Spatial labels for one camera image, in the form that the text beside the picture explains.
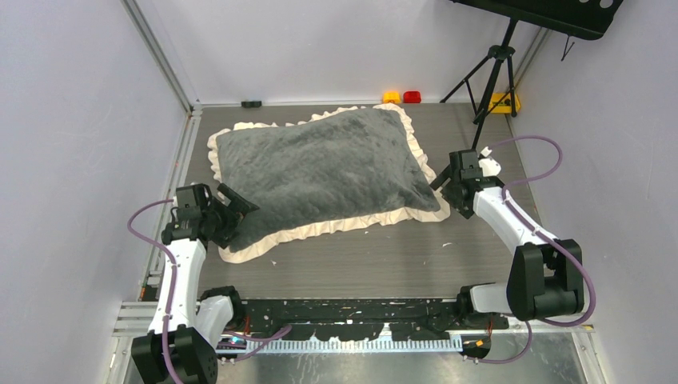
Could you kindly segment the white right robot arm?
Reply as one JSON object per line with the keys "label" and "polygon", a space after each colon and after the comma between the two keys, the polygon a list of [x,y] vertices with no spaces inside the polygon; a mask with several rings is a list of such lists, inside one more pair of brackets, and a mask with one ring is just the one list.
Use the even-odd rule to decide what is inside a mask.
{"label": "white right robot arm", "polygon": [[579,245],[541,229],[488,170],[489,163],[475,150],[452,152],[447,167],[431,183],[458,214],[485,221],[512,255],[507,282],[461,288],[457,320],[472,329],[489,313],[529,321],[581,312],[584,276],[579,270]]}

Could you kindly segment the grey pillowcase with cream frill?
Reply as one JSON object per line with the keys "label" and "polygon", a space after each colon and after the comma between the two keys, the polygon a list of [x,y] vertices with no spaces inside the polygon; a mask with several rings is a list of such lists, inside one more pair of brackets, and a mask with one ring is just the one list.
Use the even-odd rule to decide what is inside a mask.
{"label": "grey pillowcase with cream frill", "polygon": [[225,262],[323,234],[450,215],[412,119],[393,104],[341,107],[284,126],[239,122],[207,146],[214,178],[257,206],[219,248]]}

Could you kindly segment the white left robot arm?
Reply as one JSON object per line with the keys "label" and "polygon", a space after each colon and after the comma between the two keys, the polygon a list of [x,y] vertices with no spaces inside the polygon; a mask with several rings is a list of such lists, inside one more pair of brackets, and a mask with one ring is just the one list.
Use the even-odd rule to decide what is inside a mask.
{"label": "white left robot arm", "polygon": [[221,183],[220,201],[204,183],[177,188],[170,221],[154,240],[128,231],[165,255],[157,308],[146,334],[132,341],[131,355],[144,383],[214,383],[217,344],[223,330],[238,330],[245,310],[232,286],[197,296],[198,280],[210,243],[227,247],[247,214],[258,209]]}

